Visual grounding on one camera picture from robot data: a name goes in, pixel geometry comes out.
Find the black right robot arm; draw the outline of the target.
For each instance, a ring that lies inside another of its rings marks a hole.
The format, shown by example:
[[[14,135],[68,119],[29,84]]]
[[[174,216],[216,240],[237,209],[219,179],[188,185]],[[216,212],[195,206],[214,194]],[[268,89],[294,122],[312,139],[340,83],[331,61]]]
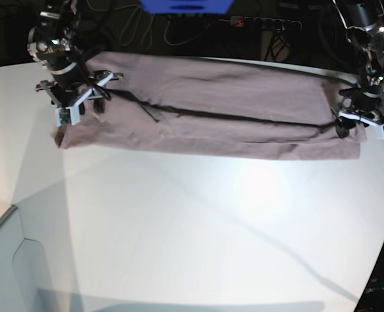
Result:
[[[99,85],[104,74],[89,71],[87,61],[104,51],[107,42],[97,27],[83,28],[91,19],[84,17],[81,8],[78,1],[44,1],[40,23],[29,31],[27,51],[53,78],[38,83],[37,92],[45,91],[51,103],[63,110],[85,86],[94,112],[101,114],[111,96]]]

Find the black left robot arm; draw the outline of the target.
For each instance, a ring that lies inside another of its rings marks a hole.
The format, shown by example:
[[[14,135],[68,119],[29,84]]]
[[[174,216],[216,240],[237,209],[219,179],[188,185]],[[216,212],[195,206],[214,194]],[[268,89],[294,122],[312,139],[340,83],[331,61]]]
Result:
[[[384,139],[384,8],[381,1],[325,1],[318,17],[318,35],[328,54],[343,66],[343,61],[329,47],[322,27],[328,10],[336,10],[345,29],[346,40],[358,56],[359,80],[350,88],[339,90],[341,100],[332,110],[335,129],[347,138],[357,124],[371,126]]]

